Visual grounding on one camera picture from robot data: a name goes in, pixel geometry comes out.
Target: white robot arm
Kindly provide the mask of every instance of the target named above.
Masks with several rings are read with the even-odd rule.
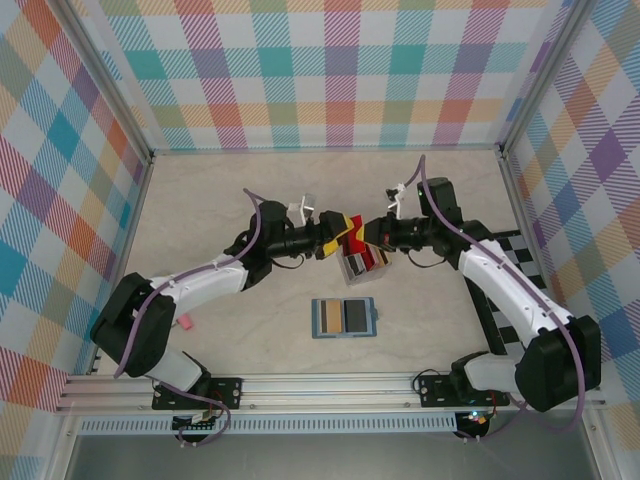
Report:
[[[271,272],[275,258],[331,255],[338,239],[353,228],[348,217],[331,211],[321,213],[318,223],[305,216],[306,224],[294,228],[287,208],[274,201],[263,201],[259,212],[259,217],[251,218],[249,229],[207,265],[151,279],[137,273],[125,276],[91,329],[93,342],[131,377],[144,375],[179,391],[208,397],[209,372],[167,345],[174,320],[214,298],[256,285]]]
[[[598,325],[589,317],[576,319],[554,303],[508,259],[482,223],[463,220],[448,179],[426,183],[428,194],[423,183],[418,184],[424,217],[399,219],[391,211],[367,223],[357,236],[388,251],[431,247],[484,291],[513,325],[525,347],[522,359],[516,363],[507,356],[478,352],[453,362],[449,379],[459,400],[468,403],[478,391],[519,393],[531,407],[547,411],[575,397],[578,369],[559,325],[578,351],[585,388],[599,385]]]

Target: pink eraser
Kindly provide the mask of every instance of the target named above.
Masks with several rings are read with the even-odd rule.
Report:
[[[183,330],[189,330],[193,327],[193,322],[191,321],[191,317],[188,313],[185,313],[181,317],[178,318],[178,323],[182,327]]]

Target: black cable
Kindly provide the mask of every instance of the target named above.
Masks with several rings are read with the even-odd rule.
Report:
[[[422,375],[423,373],[427,373],[427,372],[433,372],[436,373],[438,376],[442,375],[439,371],[434,370],[433,368],[427,368],[426,370],[421,371],[418,375],[416,375],[415,377],[413,377],[413,380],[411,381],[411,388],[413,389],[414,392],[416,392],[418,395],[420,395],[420,392],[416,389],[416,380],[420,378],[420,375]]]
[[[431,265],[421,265],[418,262],[416,262],[413,258],[411,258],[411,251],[407,252],[407,257],[409,258],[409,261],[415,265],[418,268],[431,268],[431,267],[437,267],[438,265],[443,264],[444,262],[447,261],[446,258],[443,258],[442,261],[438,262],[438,263],[432,263]]]
[[[304,255],[302,255],[301,253],[298,254],[298,256],[300,258],[302,258],[302,261],[296,265],[295,267],[290,267],[288,265],[282,265],[281,263],[276,262],[275,260],[271,259],[271,263],[273,263],[276,267],[278,268],[284,268],[285,270],[296,270],[298,268],[300,268],[302,266],[302,264],[304,263]]]

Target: metal frame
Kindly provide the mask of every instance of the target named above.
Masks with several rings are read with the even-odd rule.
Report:
[[[300,147],[300,148],[256,148],[251,149],[251,153],[332,153],[332,152],[424,152],[424,151],[451,151],[451,150],[493,150],[494,144],[492,143],[465,143],[463,145],[431,145],[426,147],[406,147],[406,148],[384,148],[379,147]],[[233,153],[247,153],[244,149],[228,149],[228,150],[171,150],[171,149],[157,149],[155,154],[159,157],[163,156],[193,156],[193,155],[228,155]]]
[[[87,69],[92,74],[98,88],[114,110],[116,118],[122,124],[138,153],[147,159],[148,166],[144,173],[140,196],[133,213],[123,253],[116,269],[116,277],[124,273],[129,257],[136,227],[142,211],[149,181],[153,171],[153,155],[129,107],[123,100],[113,78],[102,61],[99,52],[93,47],[82,22],[74,9],[66,0],[50,0],[51,9],[70,36],[74,46],[80,53]],[[562,61],[568,54],[573,41],[582,25],[589,17],[596,0],[577,0],[568,15],[565,25],[556,40],[551,53],[543,64],[531,92],[525,100],[516,120],[507,133],[503,145],[504,154],[498,155],[500,168],[507,186],[509,199],[514,210],[520,231],[531,246],[534,261],[541,267],[541,255],[534,236],[526,221],[526,213],[522,208],[513,173],[508,162],[508,152],[523,135],[542,97],[557,74]],[[488,145],[470,145],[469,149],[487,149]],[[438,150],[461,149],[460,147],[438,147]],[[352,151],[353,149],[332,149],[332,151]],[[303,149],[301,151],[318,151]],[[159,155],[209,154],[212,152],[168,152],[159,150]],[[243,398],[240,410],[234,417],[264,418],[264,416],[282,417],[283,415],[317,414],[340,415],[424,415],[452,414],[464,411],[461,408],[423,409],[418,396],[411,391],[410,381],[413,373],[389,374],[341,374],[341,375],[244,375]],[[147,379],[113,380],[104,376],[72,376],[63,392],[58,413],[64,416],[60,434],[56,443],[55,455],[49,464],[47,479],[64,478],[66,475],[75,439],[83,430],[83,418],[96,415],[102,418],[156,418],[158,412],[151,410],[152,384]],[[512,410],[516,407],[502,407],[501,410]],[[557,407],[562,410],[575,408],[575,401],[566,402]],[[605,399],[600,391],[588,392],[588,408],[584,420],[587,434],[593,449],[595,460],[603,478],[622,478],[615,465],[611,445],[606,432],[603,412]]]
[[[96,50],[89,34],[82,25],[75,9],[66,0],[49,0],[49,8],[71,40],[78,55],[82,59],[87,71],[91,74],[98,90],[102,93],[115,118],[118,120],[136,153],[150,162],[153,149],[147,142],[138,122],[133,117],[129,106],[125,102],[115,80],[109,73],[102,55]]]
[[[531,90],[522,103],[520,110],[516,114],[516,118],[511,124],[511,128],[505,136],[504,142],[502,143],[503,151],[511,151],[525,132],[545,92],[555,80],[576,37],[582,30],[585,22],[589,19],[589,15],[591,15],[597,3],[598,0],[575,0],[558,34],[558,38],[552,45],[547,58],[545,58],[540,67],[540,71],[533,82]]]
[[[422,408],[411,387],[414,373],[252,374],[240,377],[243,378],[242,402],[234,414],[465,412],[471,409],[462,405]],[[147,378],[114,380],[108,375],[72,376],[62,392],[58,413],[68,416],[157,415],[158,411],[151,409],[153,393],[152,381]],[[556,408],[572,410],[575,405],[575,400],[570,400]],[[605,408],[602,392],[588,392],[587,405],[588,408]],[[478,407],[475,410],[490,409]],[[517,410],[517,407],[511,405],[501,407],[501,410]]]
[[[71,0],[56,1],[69,3]],[[115,32],[109,25],[109,20],[100,6],[100,1],[83,0],[83,2],[95,28],[100,33],[102,42],[109,50],[111,59],[118,68],[120,76],[122,77],[122,83],[126,86],[126,91],[129,94],[131,101],[136,105],[146,122],[150,139],[154,142],[156,148],[168,147],[164,134],[162,133],[162,129],[158,124],[158,120],[153,114],[151,105],[149,104],[147,97],[144,95],[142,87],[136,80],[133,69],[126,58],[124,50],[120,46],[118,39],[116,38]]]
[[[223,421],[190,426],[184,434],[218,433]],[[447,412],[413,413],[304,413],[304,414],[234,414],[225,435],[292,435],[345,433],[451,433],[456,430],[456,416]],[[79,436],[176,435],[173,418],[168,414],[87,416],[82,417]]]

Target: checkered pattern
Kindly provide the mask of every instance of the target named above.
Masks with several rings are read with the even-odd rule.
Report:
[[[620,447],[640,452],[638,1],[598,2],[512,154],[551,287],[600,322]]]
[[[495,238],[518,270],[524,273],[545,295],[548,295],[544,279],[520,231],[496,233]],[[467,286],[491,352],[496,355],[509,355],[519,361],[524,355],[524,346],[511,322],[473,282],[467,281]]]
[[[176,150],[493,144],[549,5],[104,0],[106,27],[82,2],[125,97],[121,72],[135,77],[143,98],[129,99],[141,127],[157,125],[156,138]],[[119,69],[103,40],[114,35],[126,58]]]
[[[0,0],[0,478],[35,478],[143,164],[44,0]]]

